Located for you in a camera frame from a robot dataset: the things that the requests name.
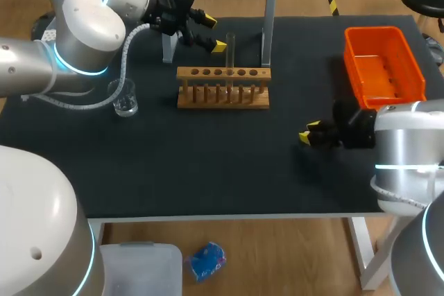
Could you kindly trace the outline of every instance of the wooden test tube rack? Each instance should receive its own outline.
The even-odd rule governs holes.
[[[267,82],[271,81],[268,68],[235,67],[232,75],[220,67],[178,67],[181,81],[178,107],[188,109],[269,109]],[[193,80],[207,81],[204,85]],[[221,80],[223,83],[211,85]]]

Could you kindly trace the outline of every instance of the orange plastic bin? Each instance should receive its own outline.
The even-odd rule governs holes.
[[[425,80],[399,28],[345,30],[345,66],[362,109],[425,101]]]

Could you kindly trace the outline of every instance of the black table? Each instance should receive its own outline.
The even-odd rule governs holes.
[[[137,115],[120,119],[112,106],[72,112],[9,98],[0,144],[58,166],[88,218],[379,212],[369,185],[374,151],[314,150],[299,144],[298,132],[329,119],[334,98],[350,94],[344,30],[383,25],[404,32],[428,99],[443,98],[444,80],[408,16],[276,18],[270,110],[178,110],[176,67],[223,66],[224,56],[178,46],[174,64],[162,64],[161,38],[149,31],[135,38],[128,60]],[[258,67],[261,27],[261,19],[221,19],[213,34],[224,40],[235,32],[236,65]],[[105,98],[119,62],[89,99]]]

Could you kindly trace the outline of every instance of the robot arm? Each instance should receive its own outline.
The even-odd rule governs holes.
[[[362,110],[337,101],[333,121],[308,125],[300,138],[310,146],[375,148],[370,182],[382,210],[415,216],[444,192],[444,100]]]
[[[182,32],[186,45],[222,51],[220,42],[194,37],[187,20],[212,28],[215,20],[191,9],[194,0],[51,0],[55,42],[0,38],[0,97],[48,92],[86,93],[106,71],[126,36],[125,24],[146,22],[161,33]]]

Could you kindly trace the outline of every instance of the black stool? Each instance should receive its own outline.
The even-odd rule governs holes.
[[[405,6],[412,11],[420,14],[416,24],[418,25],[421,33],[425,27],[425,22],[428,17],[434,17],[438,19],[438,26],[440,32],[444,33],[444,25],[442,18],[444,18],[444,0],[401,0]],[[426,40],[432,56],[438,66],[444,63],[444,48],[432,37],[422,34]]]

